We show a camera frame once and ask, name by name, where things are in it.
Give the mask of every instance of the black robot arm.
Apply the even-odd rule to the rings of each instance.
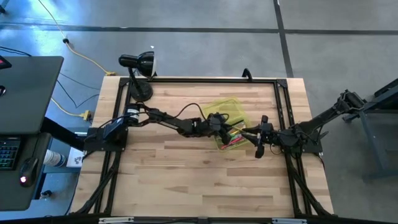
[[[331,120],[341,114],[355,113],[363,108],[365,102],[356,94],[346,90],[340,94],[337,102],[325,112],[314,117],[310,121],[304,121],[290,126],[285,130],[274,130],[268,117],[263,115],[261,123],[253,128],[244,128],[242,135],[257,146],[256,158],[264,155],[264,144],[282,146],[285,150],[292,152],[301,149],[307,144],[317,145],[318,141],[325,135],[317,132]]]
[[[139,122],[139,114],[142,113],[148,115],[148,118]],[[225,122],[226,118],[219,113],[209,114],[204,121],[201,118],[178,119],[157,108],[150,108],[142,103],[132,103],[125,107],[124,117],[104,127],[103,140],[112,141],[128,127],[143,127],[150,123],[157,123],[172,128],[187,138],[219,136],[223,144],[228,144],[231,140],[228,131],[232,127]]]

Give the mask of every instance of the lamp base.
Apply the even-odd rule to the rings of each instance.
[[[149,100],[152,97],[152,95],[154,94],[154,90],[152,89],[151,85],[144,81],[138,81],[138,85],[139,85],[139,88],[142,90],[142,92],[137,90],[134,83],[131,83],[131,87],[130,87],[131,97],[133,99],[135,99],[136,101],[141,101],[141,102]]]

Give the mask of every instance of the desk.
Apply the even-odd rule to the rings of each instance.
[[[119,79],[104,78],[93,126],[112,118]],[[311,119],[303,80],[290,78],[287,83],[295,122]],[[259,123],[261,116],[266,114],[269,122],[279,128],[275,93],[271,85],[151,85],[154,96],[146,105],[168,114],[177,114],[192,102],[205,106],[212,101],[235,96],[253,124]],[[194,106],[187,108],[180,118],[193,117],[200,117],[198,108]],[[273,151],[278,152],[279,149],[273,148]],[[247,144],[221,153],[216,150],[212,138],[185,138],[158,124],[130,128],[126,150],[121,157],[112,216],[292,217],[283,155],[273,155],[267,146],[261,159],[255,159],[254,152],[254,146]],[[83,206],[98,186],[103,157],[104,152],[94,152],[85,159],[72,203],[73,212]],[[309,189],[326,210],[333,212],[319,158],[304,154],[302,159]],[[297,193],[304,211],[301,191]],[[105,189],[102,208],[107,196],[108,189]]]

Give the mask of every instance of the lamp shade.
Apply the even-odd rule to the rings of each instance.
[[[119,63],[123,67],[136,68],[138,72],[152,78],[156,72],[155,52],[144,52],[137,56],[122,55],[119,57]]]

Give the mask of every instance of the yellow container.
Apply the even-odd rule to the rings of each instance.
[[[217,112],[219,112],[220,114],[223,113],[229,114],[229,118],[226,121],[227,124],[233,125],[240,129],[251,127],[248,116],[244,112],[239,100],[235,97],[225,98],[222,100],[215,101],[203,108],[203,113],[205,114],[206,117],[210,113],[214,114]],[[232,129],[229,132],[229,134],[231,135],[232,139],[230,145],[228,146],[223,145],[223,143],[221,142],[221,138],[215,137],[215,143],[217,145],[218,150],[227,151],[242,146],[243,144],[249,142],[247,139],[243,138],[240,135],[240,132],[237,129]]]

